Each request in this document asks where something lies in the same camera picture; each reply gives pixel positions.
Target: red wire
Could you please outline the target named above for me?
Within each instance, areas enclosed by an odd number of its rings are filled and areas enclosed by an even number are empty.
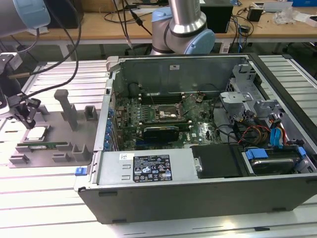
[[[263,125],[252,125],[252,126],[250,126],[250,127],[248,127],[248,128],[246,129],[246,131],[242,134],[242,137],[241,137],[241,138],[243,138],[244,135],[247,133],[247,131],[248,131],[250,128],[253,128],[253,127],[265,128],[267,131],[271,132],[271,130],[268,129],[266,126],[263,126]]]

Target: robotic arm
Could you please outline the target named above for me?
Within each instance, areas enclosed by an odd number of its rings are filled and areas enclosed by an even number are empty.
[[[50,21],[43,0],[1,0],[0,38],[46,26]],[[24,99],[19,82],[8,78],[8,74],[21,63],[17,53],[0,54],[0,118],[14,118],[32,129],[35,126],[33,118],[41,101]]]
[[[153,12],[151,55],[209,54],[215,35],[207,29],[199,0],[169,0],[170,7]]]

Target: computer case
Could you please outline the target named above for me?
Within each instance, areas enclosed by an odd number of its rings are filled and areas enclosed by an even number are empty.
[[[84,10],[81,0],[69,0],[75,7],[78,12],[80,21],[84,17]],[[56,17],[61,21],[63,26],[66,29],[76,29],[78,28],[78,23],[76,19],[76,14],[72,8],[68,5],[66,0],[46,0],[45,3],[49,8],[54,12]],[[48,25],[48,28],[61,28],[60,25],[56,22],[54,17],[51,15],[51,23]]]
[[[214,33],[226,33],[233,5],[229,0],[204,0],[201,11],[207,17],[207,26]]]

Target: workbench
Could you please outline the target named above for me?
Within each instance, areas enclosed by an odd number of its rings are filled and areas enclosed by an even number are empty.
[[[242,6],[235,6],[233,13],[236,14],[239,9],[248,7],[252,0],[241,0]],[[316,14],[317,7],[296,7],[296,10],[302,13]],[[85,13],[82,21],[81,45],[104,45],[104,44],[127,44],[121,26],[117,23],[107,22],[103,19],[104,13]],[[131,19],[131,14],[127,13],[127,19]],[[152,31],[152,15],[142,17],[144,26]],[[247,21],[239,19],[240,24],[250,25]],[[261,16],[259,22],[254,22],[254,32],[248,38],[252,43],[281,43],[281,42],[316,42],[317,29],[303,22],[295,24],[277,25],[273,21],[273,13],[265,13]],[[133,44],[151,43],[151,36],[136,23],[128,24],[128,33]],[[48,34],[41,35],[38,45],[58,45],[63,56],[69,53],[68,46],[71,45],[69,39],[62,29],[49,29]],[[78,30],[70,29],[70,35],[74,40],[77,39]],[[220,52],[227,53],[235,36],[234,23],[231,22],[227,33],[216,34],[216,42],[222,43]],[[34,41],[34,36],[29,33],[20,33],[15,35],[17,40],[25,45],[30,45]],[[16,45],[10,37],[3,39],[6,45]]]
[[[312,77],[293,59],[282,56],[264,56],[261,59],[311,119],[315,118],[317,85]],[[67,79],[74,67],[75,62],[64,62],[54,70],[32,76],[23,91],[29,93],[55,85]],[[63,88],[69,90],[69,101],[75,104],[77,110],[84,109],[85,105],[100,109],[108,79],[105,60],[81,61],[74,81]],[[269,86],[265,87],[265,91],[274,99]],[[51,90],[36,97],[42,100],[48,111],[61,111],[53,95],[54,90]],[[82,237],[92,234],[102,234],[107,238],[317,236],[317,196],[291,212],[102,225],[74,191],[77,184],[88,179],[88,176],[75,177],[75,167],[10,169],[7,166],[8,158],[25,130],[21,123],[14,120],[0,121],[1,237]],[[164,203],[159,204],[164,211]]]

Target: label sticker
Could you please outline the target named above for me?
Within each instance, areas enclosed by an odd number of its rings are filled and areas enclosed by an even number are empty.
[[[119,160],[133,160],[134,153],[120,154]]]
[[[176,65],[170,65],[169,66],[169,70],[179,70],[179,65],[176,64]]]
[[[134,182],[171,180],[173,179],[169,155],[135,156],[133,158]]]

